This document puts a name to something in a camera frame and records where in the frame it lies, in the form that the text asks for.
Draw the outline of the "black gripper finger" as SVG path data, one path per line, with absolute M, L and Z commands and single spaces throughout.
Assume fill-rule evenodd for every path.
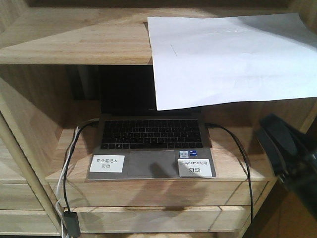
M 303 144 L 296 130 L 275 114 L 260 120 L 258 141 L 269 158 L 275 175 L 299 175 L 303 166 Z

